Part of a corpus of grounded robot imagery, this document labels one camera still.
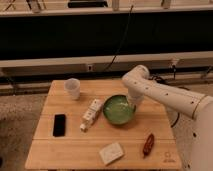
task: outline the small bottle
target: small bottle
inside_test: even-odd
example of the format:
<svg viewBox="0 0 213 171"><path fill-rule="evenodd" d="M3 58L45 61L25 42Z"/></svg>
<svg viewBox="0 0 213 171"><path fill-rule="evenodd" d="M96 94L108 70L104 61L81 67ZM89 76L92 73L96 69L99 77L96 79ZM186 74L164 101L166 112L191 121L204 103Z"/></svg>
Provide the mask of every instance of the small bottle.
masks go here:
<svg viewBox="0 0 213 171"><path fill-rule="evenodd" d="M81 131L86 132L92 126L92 124L98 118L102 105L103 103L101 100L93 100L92 104L89 106L89 109L87 109L83 115L82 124L80 125Z"/></svg>

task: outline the white sponge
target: white sponge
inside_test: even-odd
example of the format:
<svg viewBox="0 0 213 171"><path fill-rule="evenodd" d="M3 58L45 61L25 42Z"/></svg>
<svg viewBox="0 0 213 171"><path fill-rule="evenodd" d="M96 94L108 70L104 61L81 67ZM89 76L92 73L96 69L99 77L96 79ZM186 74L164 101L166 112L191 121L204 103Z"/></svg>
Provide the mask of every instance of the white sponge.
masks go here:
<svg viewBox="0 0 213 171"><path fill-rule="evenodd" d="M124 155L123 149L117 142L104 147L99 153L105 165L110 164Z"/></svg>

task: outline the black phone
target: black phone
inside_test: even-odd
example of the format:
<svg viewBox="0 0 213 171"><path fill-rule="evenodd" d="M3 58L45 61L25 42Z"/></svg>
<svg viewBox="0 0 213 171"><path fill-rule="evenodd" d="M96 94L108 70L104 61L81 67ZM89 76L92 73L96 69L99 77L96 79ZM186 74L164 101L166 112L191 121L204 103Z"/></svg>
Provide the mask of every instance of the black phone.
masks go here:
<svg viewBox="0 0 213 171"><path fill-rule="evenodd" d="M66 115L56 114L54 118L53 136L60 137L65 135Z"/></svg>

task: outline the paper cup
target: paper cup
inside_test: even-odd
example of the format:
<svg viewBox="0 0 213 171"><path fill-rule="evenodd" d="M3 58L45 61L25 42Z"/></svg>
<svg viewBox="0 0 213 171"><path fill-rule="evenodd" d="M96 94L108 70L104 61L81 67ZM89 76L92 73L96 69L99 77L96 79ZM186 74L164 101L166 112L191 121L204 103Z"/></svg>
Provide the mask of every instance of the paper cup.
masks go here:
<svg viewBox="0 0 213 171"><path fill-rule="evenodd" d="M64 83L64 89L73 100L77 100L80 96L80 81L75 78L68 79Z"/></svg>

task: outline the black cable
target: black cable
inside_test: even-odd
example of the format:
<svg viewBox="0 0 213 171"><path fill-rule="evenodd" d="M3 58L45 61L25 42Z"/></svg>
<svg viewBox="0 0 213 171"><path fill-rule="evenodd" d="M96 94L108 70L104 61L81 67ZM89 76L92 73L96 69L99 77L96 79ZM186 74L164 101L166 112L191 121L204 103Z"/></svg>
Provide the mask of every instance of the black cable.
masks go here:
<svg viewBox="0 0 213 171"><path fill-rule="evenodd" d="M129 30L129 23L130 23L130 19L131 19L131 14L132 14L133 7L134 7L134 5L132 5L131 8L130 8L130 10L129 10L129 15L128 15L127 23L126 23L126 28L125 28L123 37L122 37L122 39L121 39L121 41L120 41L120 44L119 44L119 46L118 46L118 49L116 50L115 55L114 55L112 61L108 64L108 66L107 66L102 72L107 71L107 70L112 66L112 64L114 63L116 57L117 57L118 54L120 53L120 50L121 50L121 48L122 48L122 46L123 46L123 44L124 44L124 42L125 42L125 39L126 39L128 30Z"/></svg>
<svg viewBox="0 0 213 171"><path fill-rule="evenodd" d="M190 90L189 88L186 88L186 87L184 87L184 86L178 87L178 88L181 88L181 89L184 89L184 90L187 90L187 91ZM173 128L173 127L178 123L179 119L180 119L180 113L178 112L178 113L177 113L177 118L176 118L176 120L174 121L174 123L171 125L171 128Z"/></svg>
<svg viewBox="0 0 213 171"><path fill-rule="evenodd" d="M178 123L179 118L180 118L180 113L178 112L178 113L177 113L177 118L176 118L176 120L174 121L174 123L171 125L171 128L173 128L173 127Z"/></svg>
<svg viewBox="0 0 213 171"><path fill-rule="evenodd" d="M168 83L166 82L166 80L163 79L162 77L158 76L158 75L153 75L151 77L151 80L155 80L157 83L160 83L160 84L168 85Z"/></svg>

